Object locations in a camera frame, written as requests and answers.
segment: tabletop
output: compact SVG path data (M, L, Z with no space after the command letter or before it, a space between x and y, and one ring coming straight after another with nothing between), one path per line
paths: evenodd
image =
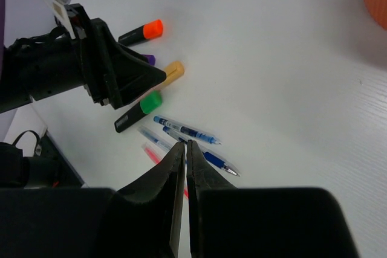
M128 108L93 104L83 88L34 103L90 187L119 189L153 163L138 125L164 115L223 144L208 146L237 187L318 186L342 206L364 257L387 251L387 32L362 0L73 0L113 36L162 19L163 37L134 47L185 75L154 114L117 134ZM189 256L187 203L180 257Z

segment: purple marker cap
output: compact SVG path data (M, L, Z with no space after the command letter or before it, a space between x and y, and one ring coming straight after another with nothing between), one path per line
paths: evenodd
M143 56L148 59L148 63L151 66L154 66L156 64L156 58L153 54L143 54Z

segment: pink pen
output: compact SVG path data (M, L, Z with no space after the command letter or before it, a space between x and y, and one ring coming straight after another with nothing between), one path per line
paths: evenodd
M149 156L149 158L153 161L154 164L160 163L161 158L158 156L158 154L155 152L155 150L150 145L145 143L144 145L142 145L142 148L145 151L145 153L147 154L147 156ZM188 189L187 189L186 184L184 185L184 196L186 196L186 198L188 198Z

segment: green highlighter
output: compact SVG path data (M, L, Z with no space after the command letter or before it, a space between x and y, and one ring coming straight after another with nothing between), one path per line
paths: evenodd
M125 129L147 116L162 103L163 99L160 93L158 91L151 92L114 122L115 131L118 133L123 132Z

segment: blue pen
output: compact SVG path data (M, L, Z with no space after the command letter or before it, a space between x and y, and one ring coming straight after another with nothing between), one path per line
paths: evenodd
M177 141L182 141L185 144L188 143L188 140L186 137L179 134L177 131L174 131L173 129L164 126L163 131L167 133L169 136L171 136L173 139ZM212 163L214 166L220 168L221 170L224 170L225 172L231 173L232 175L239 176L239 174L232 170L230 166L227 165L223 160L216 157L214 154L210 153L205 147L199 145L200 150L202 151L204 158L209 162Z
M203 141L205 141L207 143L210 143L210 144L221 144L219 139L217 139L214 136L210 136L210 135L206 135L204 133L200 133L200 132L198 132L196 130L193 130L191 128L188 128L187 126L184 126L182 124L179 124L179 123L176 123L176 122L169 121L167 119L161 118L160 116L155 116L153 118L153 121L155 121L156 123L160 123L161 125L167 126L169 128L175 129L176 131L184 133L184 134L186 134L188 136L192 136L192 137L195 137L197 139L203 140Z
M163 149L165 152L169 152L172 149L172 145L170 145L167 141L158 137L155 133L150 131L148 128L140 126L138 131L144 135L147 139L156 144L159 148Z

